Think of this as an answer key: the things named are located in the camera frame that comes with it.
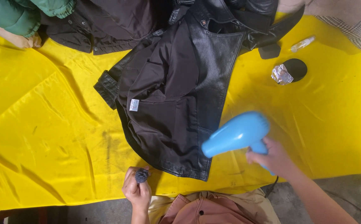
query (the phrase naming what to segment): yellow tablecloth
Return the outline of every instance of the yellow tablecloth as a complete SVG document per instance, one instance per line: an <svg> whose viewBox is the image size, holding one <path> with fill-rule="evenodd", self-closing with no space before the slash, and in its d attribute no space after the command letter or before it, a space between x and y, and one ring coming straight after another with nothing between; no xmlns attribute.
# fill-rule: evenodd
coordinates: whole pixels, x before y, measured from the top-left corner
<svg viewBox="0 0 361 224"><path fill-rule="evenodd" d="M316 34L300 52L292 44ZM278 58L257 50L235 64L223 124L248 110L263 112L281 141L312 178L361 173L361 51L342 33L311 16L281 40ZM117 111L93 89L102 71L127 52L93 56L48 40L18 49L0 38L0 210L79 205L123 198L128 166L145 166L127 144ZM305 78L281 86L272 68L302 59ZM243 150L213 158L208 182L152 170L153 193L212 190L236 193L272 183Z"/></svg>

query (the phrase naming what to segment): jacket sleeve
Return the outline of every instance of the jacket sleeve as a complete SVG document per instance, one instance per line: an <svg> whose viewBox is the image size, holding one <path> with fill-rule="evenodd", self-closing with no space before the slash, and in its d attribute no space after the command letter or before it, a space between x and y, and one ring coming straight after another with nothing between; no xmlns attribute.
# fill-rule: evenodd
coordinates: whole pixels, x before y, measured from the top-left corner
<svg viewBox="0 0 361 224"><path fill-rule="evenodd" d="M37 8L25 8L13 0L0 0L0 27L6 31L28 38L37 32L40 20Z"/></svg>
<svg viewBox="0 0 361 224"><path fill-rule="evenodd" d="M76 0L30 0L45 14L50 17L57 16L61 19L73 13Z"/></svg>

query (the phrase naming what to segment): concrete floor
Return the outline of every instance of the concrete floor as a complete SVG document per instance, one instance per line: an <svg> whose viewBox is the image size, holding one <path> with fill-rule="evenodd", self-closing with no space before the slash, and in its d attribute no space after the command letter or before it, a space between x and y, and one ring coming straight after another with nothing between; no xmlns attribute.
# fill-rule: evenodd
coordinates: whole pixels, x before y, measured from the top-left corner
<svg viewBox="0 0 361 224"><path fill-rule="evenodd" d="M361 175L316 180L322 189L361 224ZM311 224L302 202L288 183L279 183L268 197L283 224ZM128 224L132 207L128 200L119 199L68 208L68 223Z"/></svg>

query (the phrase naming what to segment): aluminum foil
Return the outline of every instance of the aluminum foil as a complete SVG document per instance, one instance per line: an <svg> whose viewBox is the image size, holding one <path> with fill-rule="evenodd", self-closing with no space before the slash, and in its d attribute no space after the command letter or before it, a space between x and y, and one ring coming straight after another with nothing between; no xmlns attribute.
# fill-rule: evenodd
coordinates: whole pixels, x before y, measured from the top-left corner
<svg viewBox="0 0 361 224"><path fill-rule="evenodd" d="M276 65L272 70L272 79L274 79L277 84L285 85L291 83L294 78L287 72L284 64Z"/></svg>

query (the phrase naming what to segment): garment label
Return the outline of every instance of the garment label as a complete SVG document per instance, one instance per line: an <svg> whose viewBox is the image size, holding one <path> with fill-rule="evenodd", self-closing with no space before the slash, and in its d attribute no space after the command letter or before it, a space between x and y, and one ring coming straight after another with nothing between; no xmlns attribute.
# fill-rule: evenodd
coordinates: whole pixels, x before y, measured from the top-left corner
<svg viewBox="0 0 361 224"><path fill-rule="evenodd" d="M129 106L129 111L138 111L139 100L132 99L131 105Z"/></svg>

